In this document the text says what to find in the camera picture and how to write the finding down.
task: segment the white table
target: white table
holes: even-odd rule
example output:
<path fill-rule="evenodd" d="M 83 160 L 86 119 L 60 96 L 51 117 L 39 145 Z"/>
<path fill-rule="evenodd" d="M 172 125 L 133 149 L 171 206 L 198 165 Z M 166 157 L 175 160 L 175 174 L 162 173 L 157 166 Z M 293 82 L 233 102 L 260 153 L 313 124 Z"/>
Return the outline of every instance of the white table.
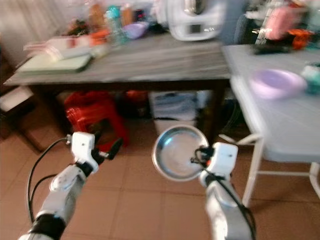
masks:
<path fill-rule="evenodd" d="M 299 74 L 308 62 L 320 62 L 320 50 L 253 55 L 249 45 L 223 48 L 232 72 L 230 84 L 252 135 L 238 142 L 255 141 L 243 203 L 249 204 L 258 174 L 306 176 L 320 197 L 317 182 L 320 163 L 320 96 L 301 94 L 264 100 L 250 87 L 254 72 L 282 69 Z M 311 163 L 310 172 L 259 171 L 262 155 L 277 162 Z"/>

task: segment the metal bowl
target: metal bowl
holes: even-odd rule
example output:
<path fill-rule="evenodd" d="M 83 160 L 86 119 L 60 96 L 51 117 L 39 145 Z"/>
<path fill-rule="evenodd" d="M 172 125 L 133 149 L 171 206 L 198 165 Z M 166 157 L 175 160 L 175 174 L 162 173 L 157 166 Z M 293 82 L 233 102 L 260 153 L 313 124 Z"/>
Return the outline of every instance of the metal bowl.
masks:
<path fill-rule="evenodd" d="M 167 179 L 186 182 L 196 178 L 202 170 L 197 163 L 191 163 L 195 150 L 208 145 L 206 137 L 197 128 L 177 125 L 158 137 L 152 150 L 152 161 Z"/>

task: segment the tiled floor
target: tiled floor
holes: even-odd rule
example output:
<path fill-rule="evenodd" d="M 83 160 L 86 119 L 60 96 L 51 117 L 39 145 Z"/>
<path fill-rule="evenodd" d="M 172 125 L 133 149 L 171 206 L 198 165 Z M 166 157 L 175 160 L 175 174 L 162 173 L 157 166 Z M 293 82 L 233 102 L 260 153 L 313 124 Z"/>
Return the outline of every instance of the tiled floor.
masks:
<path fill-rule="evenodd" d="M 24 124 L 47 146 L 59 135 L 50 119 L 38 109 Z M 176 183 L 164 179 L 153 167 L 152 146 L 157 134 L 152 121 L 127 121 L 131 144 L 105 162 L 88 179 L 63 240 L 209 240 L 205 190 L 197 180 Z M 232 182 L 244 192 L 252 149 L 241 148 Z M 28 172 L 38 155 L 15 134 L 0 143 L 0 239 L 15 240 L 30 227 L 25 208 Z M 62 170 L 72 161 L 63 144 L 41 162 L 34 180 Z M 283 165 L 264 161 L 264 169 L 307 171 L 304 164 Z M 35 197 L 37 211 L 48 193 L 43 184 Z M 251 209 L 258 240 L 318 240 L 320 200 L 307 178 L 261 176 Z"/>

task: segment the red plastic stool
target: red plastic stool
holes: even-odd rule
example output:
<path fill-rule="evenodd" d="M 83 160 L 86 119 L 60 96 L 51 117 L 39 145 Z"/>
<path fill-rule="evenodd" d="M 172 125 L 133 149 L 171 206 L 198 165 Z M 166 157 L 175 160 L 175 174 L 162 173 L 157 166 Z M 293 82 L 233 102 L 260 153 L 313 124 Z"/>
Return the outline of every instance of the red plastic stool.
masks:
<path fill-rule="evenodd" d="M 123 138 L 123 144 L 129 143 L 122 118 L 117 114 L 114 101 L 105 91 L 76 92 L 69 96 L 65 102 L 66 117 L 73 125 L 75 131 L 88 132 L 88 126 L 101 120 L 109 120 L 119 138 Z M 101 151 L 108 151 L 116 139 L 98 145 Z"/>

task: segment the white metal chair leg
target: white metal chair leg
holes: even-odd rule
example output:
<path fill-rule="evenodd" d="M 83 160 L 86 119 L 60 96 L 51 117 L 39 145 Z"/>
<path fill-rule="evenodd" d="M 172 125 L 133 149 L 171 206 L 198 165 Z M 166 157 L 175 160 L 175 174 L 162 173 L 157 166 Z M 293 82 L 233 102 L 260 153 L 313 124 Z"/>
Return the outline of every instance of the white metal chair leg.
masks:
<path fill-rule="evenodd" d="M 263 138 L 260 138 L 255 142 L 255 145 L 254 145 L 249 176 L 246 182 L 246 186 L 245 186 L 245 190 L 242 198 L 242 202 L 246 207 L 248 207 L 250 203 L 250 198 L 255 187 L 256 177 L 261 164 L 263 151 L 264 151 L 264 140 Z"/>
<path fill-rule="evenodd" d="M 310 167 L 310 182 L 312 184 L 312 187 L 315 191 L 315 193 L 318 195 L 318 197 L 320 198 L 320 186 L 319 186 L 319 182 L 318 182 L 318 174 L 319 174 L 319 170 L 320 170 L 320 164 L 317 162 L 313 162 L 311 163 L 311 167 Z"/>

